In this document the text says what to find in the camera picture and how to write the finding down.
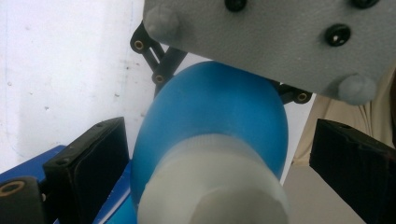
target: mounting hole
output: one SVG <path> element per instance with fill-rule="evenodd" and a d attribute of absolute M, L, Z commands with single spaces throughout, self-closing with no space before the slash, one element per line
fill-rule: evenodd
<path fill-rule="evenodd" d="M 8 195 L 16 193 L 23 189 L 24 185 L 25 183 L 20 180 L 9 182 L 0 187 L 0 197 L 7 197 Z"/>
<path fill-rule="evenodd" d="M 144 48 L 145 46 L 143 45 L 143 42 L 142 42 L 142 41 L 136 40 L 136 41 L 134 42 L 134 47 L 137 48 L 137 49 L 142 49 L 142 48 Z"/>
<path fill-rule="evenodd" d="M 307 98 L 308 98 L 308 95 L 306 93 L 300 93 L 297 96 L 297 100 L 300 101 L 300 102 L 305 101 Z"/>
<path fill-rule="evenodd" d="M 164 82 L 163 76 L 160 76 L 160 75 L 155 76 L 155 82 L 156 83 L 163 83 Z"/>
<path fill-rule="evenodd" d="M 70 159 L 69 159 L 69 158 L 63 158 L 63 159 L 60 159 L 60 160 L 56 161 L 56 164 L 58 164 L 58 165 L 65 165 L 65 164 L 67 164 L 68 162 L 70 162 Z"/>

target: screw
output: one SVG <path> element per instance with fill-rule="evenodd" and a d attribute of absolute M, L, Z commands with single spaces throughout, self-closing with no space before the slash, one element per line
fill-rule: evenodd
<path fill-rule="evenodd" d="M 307 96 L 305 93 L 301 93 L 301 94 L 299 94 L 299 95 L 297 96 L 297 99 L 298 99 L 300 102 L 302 102 L 302 101 L 306 100 L 307 97 L 308 97 L 308 96 Z"/>
<path fill-rule="evenodd" d="M 344 45 L 350 38 L 350 29 L 344 24 L 335 24 L 327 29 L 325 38 L 332 47 Z"/>
<path fill-rule="evenodd" d="M 225 0 L 225 6 L 231 12 L 239 12 L 245 8 L 248 0 Z"/>
<path fill-rule="evenodd" d="M 156 77 L 155 77 L 155 81 L 156 81 L 157 83 L 163 83 L 163 76 L 160 76 L 160 75 L 156 76 Z"/>
<path fill-rule="evenodd" d="M 373 7 L 379 0 L 352 0 L 352 4 L 358 8 L 369 8 Z"/>
<path fill-rule="evenodd" d="M 143 49 L 143 47 L 145 47 L 145 46 L 143 45 L 143 42 L 142 42 L 142 41 L 136 40 L 136 41 L 134 42 L 134 47 L 137 48 L 137 49 Z"/>
<path fill-rule="evenodd" d="M 23 189 L 24 185 L 24 182 L 20 180 L 9 182 L 4 186 L 0 187 L 0 197 L 6 197 L 15 192 L 18 192 Z"/>

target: white wall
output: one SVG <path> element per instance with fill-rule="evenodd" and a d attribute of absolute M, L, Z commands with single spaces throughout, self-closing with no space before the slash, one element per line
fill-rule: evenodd
<path fill-rule="evenodd" d="M 149 67 L 129 47 L 143 4 L 0 1 L 0 173 L 117 116 L 133 150 L 154 91 Z M 202 60 L 189 55 L 180 69 Z M 310 106 L 286 106 L 286 170 Z"/>

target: black bracket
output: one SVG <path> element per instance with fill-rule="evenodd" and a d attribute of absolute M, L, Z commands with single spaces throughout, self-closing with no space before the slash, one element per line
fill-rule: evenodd
<path fill-rule="evenodd" d="M 165 53 L 161 44 L 149 37 L 143 22 L 134 31 L 130 44 L 136 53 L 145 57 L 153 71 L 151 78 L 156 85 L 155 95 L 174 76 L 187 55 L 187 52 L 174 48 L 169 48 Z"/>
<path fill-rule="evenodd" d="M 365 223 L 396 223 L 395 149 L 345 124 L 318 119 L 309 165 Z"/>

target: white plastic cap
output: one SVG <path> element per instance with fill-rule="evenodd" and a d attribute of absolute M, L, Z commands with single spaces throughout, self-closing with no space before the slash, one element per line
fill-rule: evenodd
<path fill-rule="evenodd" d="M 174 146 L 143 192 L 139 224 L 288 223 L 286 194 L 260 156 L 222 134 Z"/>

